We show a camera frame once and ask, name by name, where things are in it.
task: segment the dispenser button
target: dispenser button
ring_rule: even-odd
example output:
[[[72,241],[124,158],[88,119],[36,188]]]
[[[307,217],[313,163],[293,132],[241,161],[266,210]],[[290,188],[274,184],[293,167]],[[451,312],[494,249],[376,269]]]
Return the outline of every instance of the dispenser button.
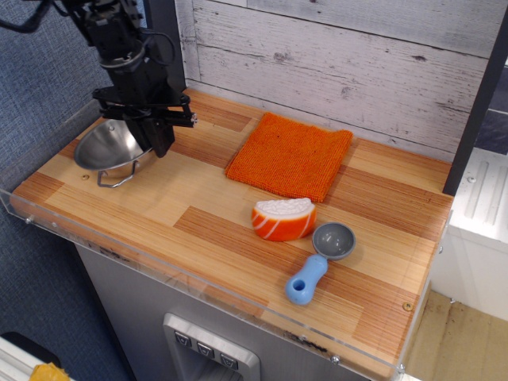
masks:
[[[189,337],[185,336],[183,333],[175,331],[175,338],[183,346],[186,346],[186,347],[192,346],[191,339]]]
[[[235,371],[238,369],[238,362],[234,358],[229,357],[224,353],[221,353],[221,363]]]
[[[198,342],[198,351],[202,355],[209,357],[210,359],[215,358],[214,350],[208,345],[204,345],[203,343]]]

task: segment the blue ice cream scoop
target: blue ice cream scoop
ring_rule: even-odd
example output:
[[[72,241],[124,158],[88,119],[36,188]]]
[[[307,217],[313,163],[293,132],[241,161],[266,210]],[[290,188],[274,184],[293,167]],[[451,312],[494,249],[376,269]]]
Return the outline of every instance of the blue ice cream scoop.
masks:
[[[319,226],[312,236],[317,254],[310,256],[295,276],[286,283],[286,295],[295,304],[308,304],[319,279],[328,271],[328,260],[342,260],[355,248],[352,230],[339,222]]]

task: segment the wooden floor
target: wooden floor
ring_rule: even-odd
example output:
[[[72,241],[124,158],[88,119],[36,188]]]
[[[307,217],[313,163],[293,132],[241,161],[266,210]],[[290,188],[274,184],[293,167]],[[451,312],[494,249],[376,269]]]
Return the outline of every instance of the wooden floor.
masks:
[[[422,381],[508,380],[508,321],[431,291],[406,373]]]

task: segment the black robotic arm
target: black robotic arm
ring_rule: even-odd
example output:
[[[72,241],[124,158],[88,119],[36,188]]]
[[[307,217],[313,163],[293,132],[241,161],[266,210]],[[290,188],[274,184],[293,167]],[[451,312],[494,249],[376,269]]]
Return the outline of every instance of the black robotic arm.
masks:
[[[99,63],[113,84],[92,93],[102,115],[125,121],[144,151],[153,148],[158,157],[164,156],[175,141],[173,126],[193,127],[196,122],[190,98],[167,83],[167,63],[159,43],[170,44],[175,51],[171,39],[140,27],[135,0],[61,0],[65,10],[54,0],[42,0],[23,25],[0,21],[0,26],[31,33],[51,4],[70,16],[88,44],[97,48]]]

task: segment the scoop handle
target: scoop handle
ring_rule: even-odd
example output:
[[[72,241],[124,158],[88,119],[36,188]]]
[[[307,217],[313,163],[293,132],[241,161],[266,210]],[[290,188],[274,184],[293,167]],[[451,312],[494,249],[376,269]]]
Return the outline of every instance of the scoop handle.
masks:
[[[314,296],[319,279],[328,270],[328,260],[324,256],[314,254],[307,258],[302,270],[286,283],[286,295],[294,304],[308,304]]]

